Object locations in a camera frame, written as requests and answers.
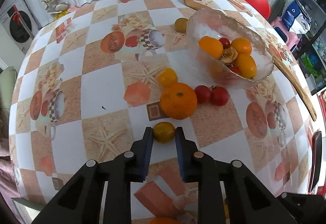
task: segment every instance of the wooden spoon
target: wooden spoon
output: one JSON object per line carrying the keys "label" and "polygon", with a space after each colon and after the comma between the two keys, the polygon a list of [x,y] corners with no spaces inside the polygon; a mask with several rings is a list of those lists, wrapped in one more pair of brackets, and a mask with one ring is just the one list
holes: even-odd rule
{"label": "wooden spoon", "polygon": [[[196,11],[199,10],[200,8],[205,7],[203,4],[197,3],[194,0],[184,0],[184,3],[186,6],[188,6],[189,8],[192,8]],[[281,60],[279,60],[278,58],[276,58],[273,54],[271,54],[271,55],[273,56],[274,65],[276,67],[278,67],[278,69],[284,74],[284,76],[292,83],[293,87],[296,89],[297,93],[299,94],[301,100],[304,102],[304,105],[307,107],[312,120],[316,121],[317,120],[316,111],[315,111],[308,95],[304,91],[304,89],[301,87],[301,85],[296,80],[296,78],[292,75],[291,71],[287,68],[287,66],[284,65],[283,62]]]}

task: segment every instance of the dried physalis husk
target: dried physalis husk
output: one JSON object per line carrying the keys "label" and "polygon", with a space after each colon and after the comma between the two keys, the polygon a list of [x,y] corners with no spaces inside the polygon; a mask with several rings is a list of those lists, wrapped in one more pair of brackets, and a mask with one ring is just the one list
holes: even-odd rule
{"label": "dried physalis husk", "polygon": [[229,47],[228,49],[223,50],[221,61],[224,63],[232,63],[237,58],[237,56],[237,50],[235,50],[233,47]]}

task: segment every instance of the washing machine door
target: washing machine door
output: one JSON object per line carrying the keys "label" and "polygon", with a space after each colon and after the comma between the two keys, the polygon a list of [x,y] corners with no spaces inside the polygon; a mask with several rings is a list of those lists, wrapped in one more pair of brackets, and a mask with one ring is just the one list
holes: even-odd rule
{"label": "washing machine door", "polygon": [[[19,11],[19,14],[25,21],[28,28],[32,30],[32,23],[27,13],[23,11]],[[13,16],[10,18],[10,23],[9,23],[10,34],[15,41],[19,43],[25,43],[30,38],[30,36],[25,30],[24,26],[20,23],[18,25],[17,21],[18,20],[13,20]]]}

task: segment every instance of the silver screw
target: silver screw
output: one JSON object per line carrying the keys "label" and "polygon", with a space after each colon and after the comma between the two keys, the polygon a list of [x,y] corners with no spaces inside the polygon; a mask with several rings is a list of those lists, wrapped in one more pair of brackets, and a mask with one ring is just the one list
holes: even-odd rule
{"label": "silver screw", "polygon": [[96,164],[95,160],[89,160],[86,162],[86,166],[87,167],[93,167]]}
{"label": "silver screw", "polygon": [[133,155],[134,155],[134,153],[132,151],[127,151],[127,152],[124,153],[124,156],[126,158],[131,158]]}
{"label": "silver screw", "polygon": [[196,152],[194,153],[194,156],[195,156],[196,158],[200,159],[200,158],[203,158],[203,157],[204,157],[204,154],[203,154],[203,152],[201,152],[201,151],[196,151]]}
{"label": "silver screw", "polygon": [[233,165],[234,167],[236,167],[236,168],[240,168],[240,167],[242,166],[242,162],[239,161],[239,160],[234,160],[234,161],[232,162],[232,165]]}

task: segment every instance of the pink plastic stool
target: pink plastic stool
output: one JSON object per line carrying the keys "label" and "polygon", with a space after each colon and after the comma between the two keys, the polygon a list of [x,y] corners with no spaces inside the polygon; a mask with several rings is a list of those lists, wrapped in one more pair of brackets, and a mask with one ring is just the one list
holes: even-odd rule
{"label": "pink plastic stool", "polygon": [[289,32],[283,25],[281,17],[276,17],[276,19],[271,23],[274,30],[281,36],[281,38],[286,43],[287,47],[292,51],[296,45],[299,43],[300,39],[294,32]]}

